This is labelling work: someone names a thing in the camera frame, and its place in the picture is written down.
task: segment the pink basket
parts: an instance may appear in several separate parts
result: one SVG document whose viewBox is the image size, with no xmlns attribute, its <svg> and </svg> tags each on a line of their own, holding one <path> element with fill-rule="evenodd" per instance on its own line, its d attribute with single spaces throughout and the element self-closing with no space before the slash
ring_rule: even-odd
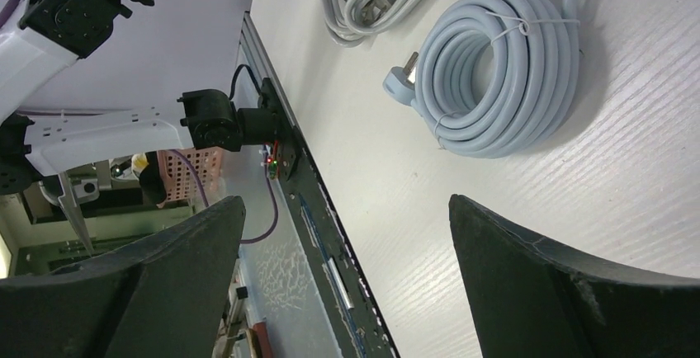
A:
<svg viewBox="0 0 700 358">
<path fill-rule="evenodd" d="M 221 159 L 224 155 L 222 148 L 208 149 L 179 149 L 187 160 L 194 166 L 202 186 L 206 191 L 216 191 L 219 187 Z M 190 170 L 180 158 L 167 150 L 158 151 L 160 177 L 163 178 L 168 197 L 165 202 L 191 199 L 197 193 L 196 182 Z"/>
</svg>

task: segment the table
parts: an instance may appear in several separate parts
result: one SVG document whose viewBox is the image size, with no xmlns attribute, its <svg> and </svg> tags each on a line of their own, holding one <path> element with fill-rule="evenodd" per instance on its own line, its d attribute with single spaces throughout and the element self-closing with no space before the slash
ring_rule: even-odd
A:
<svg viewBox="0 0 700 358">
<path fill-rule="evenodd" d="M 453 193 L 608 260 L 700 277 L 697 0 L 580 0 L 568 121 L 497 160 L 440 150 L 381 88 L 455 1 L 424 0 L 355 49 L 330 40 L 319 0 L 251 8 L 402 356 L 480 354 L 452 249 Z"/>
</svg>

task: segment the blue cable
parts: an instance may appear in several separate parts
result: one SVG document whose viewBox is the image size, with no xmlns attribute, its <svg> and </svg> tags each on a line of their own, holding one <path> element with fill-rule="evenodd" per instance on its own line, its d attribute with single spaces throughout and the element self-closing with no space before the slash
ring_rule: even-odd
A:
<svg viewBox="0 0 700 358">
<path fill-rule="evenodd" d="M 566 117 L 579 78 L 578 0 L 461 0 L 419 52 L 415 85 L 394 67 L 384 89 L 413 107 L 444 148 L 501 158 L 549 137 Z M 494 73 L 481 101 L 475 66 L 488 46 Z"/>
</svg>

